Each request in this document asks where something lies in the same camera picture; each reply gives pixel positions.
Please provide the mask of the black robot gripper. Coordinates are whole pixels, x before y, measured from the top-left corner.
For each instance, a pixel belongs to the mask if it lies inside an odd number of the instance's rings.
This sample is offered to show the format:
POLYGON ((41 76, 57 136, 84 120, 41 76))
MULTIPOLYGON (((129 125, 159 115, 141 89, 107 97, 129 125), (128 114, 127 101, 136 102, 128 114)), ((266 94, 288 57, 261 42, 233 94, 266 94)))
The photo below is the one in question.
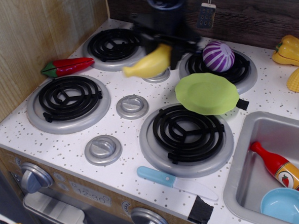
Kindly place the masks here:
POLYGON ((160 44, 172 46, 170 69, 177 68, 185 51, 197 51, 200 36, 185 22, 186 0, 147 0, 148 14, 131 14, 134 29, 141 34, 142 45, 149 54, 160 44))

